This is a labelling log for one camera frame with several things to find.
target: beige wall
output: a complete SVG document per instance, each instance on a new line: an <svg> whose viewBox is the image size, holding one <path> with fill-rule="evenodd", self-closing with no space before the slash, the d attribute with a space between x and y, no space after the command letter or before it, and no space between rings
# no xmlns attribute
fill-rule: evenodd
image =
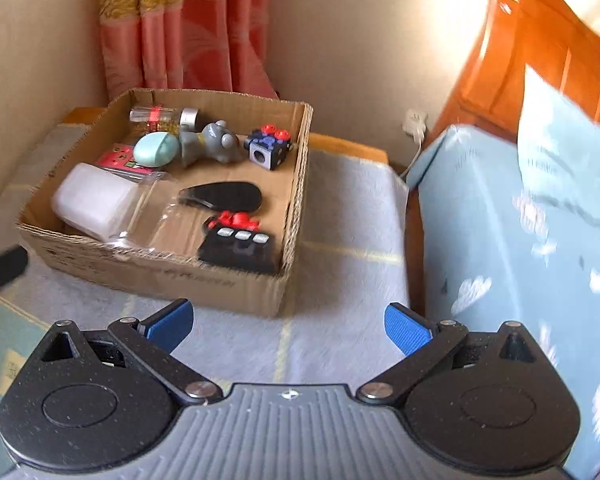
<svg viewBox="0 0 600 480"><path fill-rule="evenodd" d="M0 0L0 189L77 106L107 103L97 0Z"/></svg>
<svg viewBox="0 0 600 480"><path fill-rule="evenodd" d="M566 0L600 32L600 0ZM440 113L487 0L272 0L268 70L283 98L315 107L312 129L406 164L408 107Z"/></svg>

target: white cable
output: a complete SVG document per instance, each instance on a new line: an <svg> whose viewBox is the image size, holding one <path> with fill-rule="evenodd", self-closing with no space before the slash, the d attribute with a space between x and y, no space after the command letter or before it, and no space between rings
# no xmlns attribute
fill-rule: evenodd
<svg viewBox="0 0 600 480"><path fill-rule="evenodd" d="M416 151L416 154L413 155L413 158L411 159L411 162L407 166L407 169L404 170L400 174L400 179L402 179L402 180L405 179L405 177L407 176L407 173L409 173L409 170L411 169L411 167L413 166L414 162L417 160L418 156L420 155L420 152L422 150L422 141L424 140L424 132L425 132L425 130L426 130L426 126L425 126L424 123L422 123L421 125L418 126L418 133L413 137L413 140L417 140L418 141L418 150Z"/></svg>

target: mint green egg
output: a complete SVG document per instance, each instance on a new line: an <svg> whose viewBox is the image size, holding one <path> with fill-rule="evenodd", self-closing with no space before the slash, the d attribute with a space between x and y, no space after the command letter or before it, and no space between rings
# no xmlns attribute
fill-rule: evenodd
<svg viewBox="0 0 600 480"><path fill-rule="evenodd" d="M146 134L134 147L134 159L148 168L169 164L180 150L180 141L167 132Z"/></svg>

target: wooden bed frame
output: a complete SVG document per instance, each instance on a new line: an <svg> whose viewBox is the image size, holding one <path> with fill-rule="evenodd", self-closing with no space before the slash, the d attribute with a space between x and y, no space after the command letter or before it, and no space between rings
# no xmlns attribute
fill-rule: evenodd
<svg viewBox="0 0 600 480"><path fill-rule="evenodd" d="M600 123L600 37L564 0L489 0L482 31L423 149L451 124L473 124L516 142L526 64ZM417 189L406 216L411 307L425 314Z"/></svg>

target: bed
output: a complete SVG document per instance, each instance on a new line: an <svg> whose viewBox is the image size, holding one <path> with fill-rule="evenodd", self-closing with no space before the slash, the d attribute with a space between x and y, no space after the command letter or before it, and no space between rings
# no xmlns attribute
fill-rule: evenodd
<svg viewBox="0 0 600 480"><path fill-rule="evenodd" d="M518 319L580 407L567 462L600 471L600 229L523 192L525 67L600 124L600 37L563 0L489 0L484 27L408 175L411 307L471 330Z"/></svg>

